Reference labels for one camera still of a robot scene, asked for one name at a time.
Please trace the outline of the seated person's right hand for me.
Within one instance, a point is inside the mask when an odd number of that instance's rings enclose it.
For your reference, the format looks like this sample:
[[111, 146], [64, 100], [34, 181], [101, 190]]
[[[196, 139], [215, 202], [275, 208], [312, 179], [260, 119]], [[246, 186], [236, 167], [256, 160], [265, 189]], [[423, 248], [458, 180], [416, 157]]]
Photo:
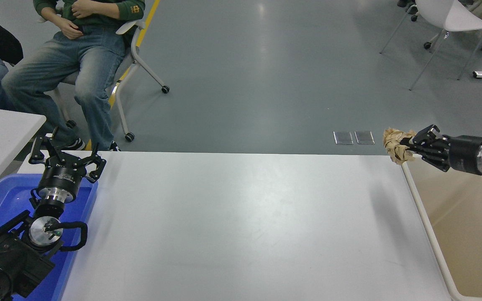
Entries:
[[69, 40], [75, 40], [83, 36], [83, 32], [72, 21], [61, 18], [54, 21], [54, 24], [59, 27], [63, 35]]

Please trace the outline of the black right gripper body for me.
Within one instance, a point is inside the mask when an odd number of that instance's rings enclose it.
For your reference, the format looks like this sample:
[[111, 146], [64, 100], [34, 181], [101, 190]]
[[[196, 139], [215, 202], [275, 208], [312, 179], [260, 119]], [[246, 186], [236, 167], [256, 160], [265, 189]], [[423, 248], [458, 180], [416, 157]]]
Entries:
[[482, 173], [477, 156], [482, 147], [482, 137], [460, 135], [448, 137], [448, 162], [450, 168], [465, 173]]

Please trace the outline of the seated person's left hand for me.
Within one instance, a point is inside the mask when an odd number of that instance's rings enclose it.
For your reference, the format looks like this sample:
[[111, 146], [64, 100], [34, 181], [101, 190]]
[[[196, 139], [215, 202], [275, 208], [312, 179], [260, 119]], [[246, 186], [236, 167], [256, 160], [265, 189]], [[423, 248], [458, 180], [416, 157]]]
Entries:
[[92, 0], [77, 0], [71, 7], [76, 18], [88, 17], [96, 12], [96, 2]]

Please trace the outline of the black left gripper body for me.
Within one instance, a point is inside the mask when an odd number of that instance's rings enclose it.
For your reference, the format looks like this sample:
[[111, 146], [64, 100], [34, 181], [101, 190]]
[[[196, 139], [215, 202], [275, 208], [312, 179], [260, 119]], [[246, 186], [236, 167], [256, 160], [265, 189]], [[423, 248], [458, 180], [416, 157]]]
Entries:
[[75, 198], [83, 178], [83, 167], [47, 165], [38, 185], [38, 196], [46, 198], [64, 190], [65, 198]]

